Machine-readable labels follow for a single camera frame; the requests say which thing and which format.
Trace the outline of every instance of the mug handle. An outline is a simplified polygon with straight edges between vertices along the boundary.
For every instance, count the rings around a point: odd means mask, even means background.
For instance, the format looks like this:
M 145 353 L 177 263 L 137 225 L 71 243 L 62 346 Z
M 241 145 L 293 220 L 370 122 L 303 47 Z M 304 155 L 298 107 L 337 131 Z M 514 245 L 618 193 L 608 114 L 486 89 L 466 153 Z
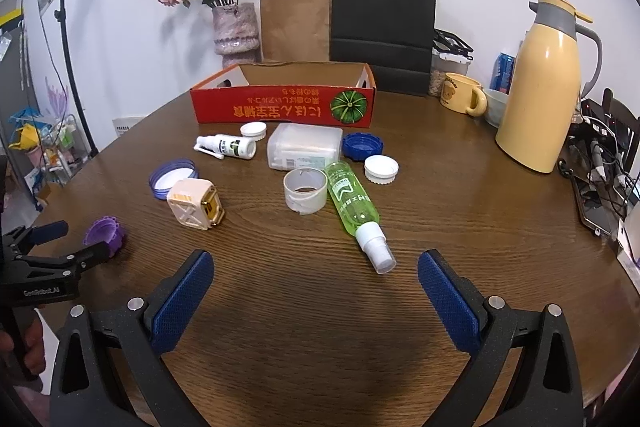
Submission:
M 486 111 L 486 95 L 484 94 L 484 91 L 479 87 L 472 86 L 471 89 L 476 94 L 476 97 L 478 97 L 478 103 L 474 108 L 467 107 L 466 113 L 469 116 L 482 116 Z

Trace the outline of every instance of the blue can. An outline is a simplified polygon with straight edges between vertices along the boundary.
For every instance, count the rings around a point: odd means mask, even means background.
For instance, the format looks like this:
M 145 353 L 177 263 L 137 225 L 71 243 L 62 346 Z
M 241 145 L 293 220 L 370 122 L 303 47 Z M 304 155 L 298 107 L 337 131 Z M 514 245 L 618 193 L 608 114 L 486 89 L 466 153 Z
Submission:
M 494 66 L 494 76 L 491 80 L 491 89 L 509 94 L 515 64 L 516 59 L 511 55 L 506 53 L 498 55 Z

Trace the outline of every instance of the brown paper bag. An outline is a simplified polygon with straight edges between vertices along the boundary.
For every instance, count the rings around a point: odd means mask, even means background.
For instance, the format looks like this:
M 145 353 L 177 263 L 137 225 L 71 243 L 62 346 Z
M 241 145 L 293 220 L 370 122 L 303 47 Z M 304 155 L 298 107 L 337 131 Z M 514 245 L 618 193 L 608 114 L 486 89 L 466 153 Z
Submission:
M 328 62 L 331 0 L 260 0 L 267 62 Z

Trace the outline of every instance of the human hand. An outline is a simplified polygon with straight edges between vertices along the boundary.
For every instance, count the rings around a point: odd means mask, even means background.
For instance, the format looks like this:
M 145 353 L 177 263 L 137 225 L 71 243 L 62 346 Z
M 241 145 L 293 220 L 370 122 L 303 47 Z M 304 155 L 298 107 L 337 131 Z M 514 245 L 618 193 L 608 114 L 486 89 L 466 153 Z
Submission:
M 42 336 L 42 322 L 40 316 L 36 315 L 33 324 L 24 332 L 24 344 L 27 354 L 24 356 L 24 365 L 36 376 L 45 370 L 44 359 L 44 338 Z M 10 353 L 14 350 L 14 341 L 9 334 L 0 331 L 0 351 Z

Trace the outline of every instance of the purple bottle cap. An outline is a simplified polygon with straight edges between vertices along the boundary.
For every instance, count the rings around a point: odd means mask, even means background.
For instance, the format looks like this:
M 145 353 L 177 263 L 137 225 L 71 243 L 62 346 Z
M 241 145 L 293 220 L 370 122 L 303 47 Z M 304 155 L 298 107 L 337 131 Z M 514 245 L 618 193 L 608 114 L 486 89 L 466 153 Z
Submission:
M 109 257 L 113 257 L 115 253 L 122 247 L 125 230 L 121 227 L 118 220 L 113 216 L 104 216 L 95 221 L 89 227 L 82 244 L 86 247 L 104 241 L 110 250 Z

